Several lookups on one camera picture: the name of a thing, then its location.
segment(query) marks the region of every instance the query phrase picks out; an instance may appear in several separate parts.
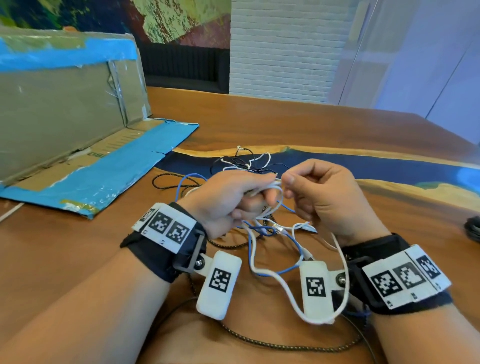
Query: wooden table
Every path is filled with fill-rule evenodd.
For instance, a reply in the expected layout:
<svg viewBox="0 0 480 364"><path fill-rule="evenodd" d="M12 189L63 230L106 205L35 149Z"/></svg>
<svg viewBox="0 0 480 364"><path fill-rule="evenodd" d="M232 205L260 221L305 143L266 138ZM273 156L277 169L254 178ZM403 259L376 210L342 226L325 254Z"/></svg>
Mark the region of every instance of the wooden table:
<svg viewBox="0 0 480 364"><path fill-rule="evenodd" d="M183 149L325 146L480 164L476 146L413 114L162 88L149 88L148 93L156 117L200 124L181 144ZM150 171L93 221L27 205L0 224L0 345L109 260L130 232L132 222L153 202L172 200L172 191L160 192L152 187L151 179L156 174ZM475 213L381 189L364 191L391 231L410 242L419 242L444 270L453 282L452 294L458 308L479 329L480 291L476 282L480 276L480 245L465 237L462 228L466 218ZM0 214L14 205L1 200ZM186 287L186 282L180 280L178 285ZM245 308L240 303L233 306ZM335 358L349 363L362 361L361 357L368 362L362 345Z"/></svg>

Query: table surface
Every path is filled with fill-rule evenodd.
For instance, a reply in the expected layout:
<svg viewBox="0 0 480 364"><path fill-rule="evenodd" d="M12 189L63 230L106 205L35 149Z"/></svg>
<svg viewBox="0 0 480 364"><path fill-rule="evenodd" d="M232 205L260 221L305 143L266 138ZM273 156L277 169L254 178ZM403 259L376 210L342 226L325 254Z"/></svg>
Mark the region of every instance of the table surface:
<svg viewBox="0 0 480 364"><path fill-rule="evenodd" d="M476 146L413 114L162 88L148 88L148 94L156 117L200 124L199 129L180 145L183 149L210 151L236 145L327 146L480 162L480 151ZM65 211L26 205L0 224L0 345L107 262L131 231L132 222L154 202L173 199L173 191L159 191L152 187L151 179L156 174L158 170L150 171L92 221ZM166 177L165 185L169 182L174 184L176 179ZM365 187L364 192L391 231L400 233L411 243L419 243L442 268L453 282L452 295L458 308L479 329L477 302L480 291L472 288L478 287L480 246L465 237L462 228L465 220L475 213L381 188ZM0 200L0 214L14 205L15 202ZM279 213L278 219L285 224L296 221L286 212ZM229 241L239 239L244 237L237 234L228 237ZM336 254L323 249L311 236L305 236L305 240L309 250L325 257L330 269L339 268ZM274 268L283 266L294 258L289 249L282 244L268 245L259 252L259 264L268 259L271 265L270 256L276 254ZM209 247L208 254L214 252L215 249ZM245 251L236 254L246 262ZM341 344L346 340L345 335L354 336L351 328L340 320L331 327L303 325L289 311L288 303L278 303L286 301L279 287L252 278L246 264L242 268L242 277L236 288L241 294L234 294L226 318L227 325L233 330L260 340L319 346ZM294 276L288 278L290 281L296 279ZM172 287L165 309L188 295L188 283L180 279ZM262 305L270 302L271 313L265 313L252 302L262 302ZM192 310L180 314L178 319L201 323L203 326L196 329L199 335L204 333L205 327L213 330L217 335L218 355L222 352L227 356L243 354L254 358L252 361L255 362L255 355L261 361L266 353L266 349L253 348L230 338L215 323L198 318ZM279 334L283 329L288 335ZM159 333L157 348L168 345L169 340L164 334ZM176 335L182 337L184 333L179 331ZM205 341L208 346L211 340L208 336L197 341ZM288 358L298 363L314 360L315 355L319 355L269 353L271 361ZM218 359L218 355L212 358L211 354L200 352L193 358L182 360L168 356L163 362L168 362L169 358L172 358L170 362L231 362L226 356ZM370 360L364 345L336 356L326 354L324 359L329 363L354 360L368 363Z"/></svg>

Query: right hand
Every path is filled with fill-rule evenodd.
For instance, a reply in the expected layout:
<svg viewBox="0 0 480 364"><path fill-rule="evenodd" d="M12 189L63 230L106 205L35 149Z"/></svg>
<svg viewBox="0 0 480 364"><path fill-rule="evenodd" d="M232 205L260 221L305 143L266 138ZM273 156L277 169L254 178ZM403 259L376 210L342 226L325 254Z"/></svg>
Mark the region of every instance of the right hand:
<svg viewBox="0 0 480 364"><path fill-rule="evenodd" d="M309 159L287 170L282 182L297 215L317 230L321 222L341 246L390 235L345 167Z"/></svg>

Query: painted mural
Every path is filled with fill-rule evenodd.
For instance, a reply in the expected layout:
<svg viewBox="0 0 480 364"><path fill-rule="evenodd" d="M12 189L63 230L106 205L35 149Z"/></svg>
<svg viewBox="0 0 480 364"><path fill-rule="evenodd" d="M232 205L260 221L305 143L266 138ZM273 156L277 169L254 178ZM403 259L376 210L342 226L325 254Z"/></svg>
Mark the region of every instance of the painted mural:
<svg viewBox="0 0 480 364"><path fill-rule="evenodd" d="M0 25L132 33L137 41L230 48L231 0L0 0Z"/></svg>

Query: blue tape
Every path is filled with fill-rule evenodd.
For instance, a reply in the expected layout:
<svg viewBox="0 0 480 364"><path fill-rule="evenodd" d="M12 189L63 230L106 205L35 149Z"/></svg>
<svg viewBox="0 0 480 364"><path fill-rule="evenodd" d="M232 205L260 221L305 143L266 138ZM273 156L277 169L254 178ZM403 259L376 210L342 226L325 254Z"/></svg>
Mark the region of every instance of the blue tape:
<svg viewBox="0 0 480 364"><path fill-rule="evenodd" d="M0 38L0 72L31 71L44 68L81 67L107 61L136 60L132 39L88 38L78 49L38 49L29 52L11 50Z"/></svg>
<svg viewBox="0 0 480 364"><path fill-rule="evenodd" d="M165 154L185 140L198 124L172 120L165 122L99 159L91 166L80 168L42 191L15 186L0 189L0 197L15 201L71 210L88 218L95 212L62 203L74 201L99 211L106 208L122 192L143 177Z"/></svg>

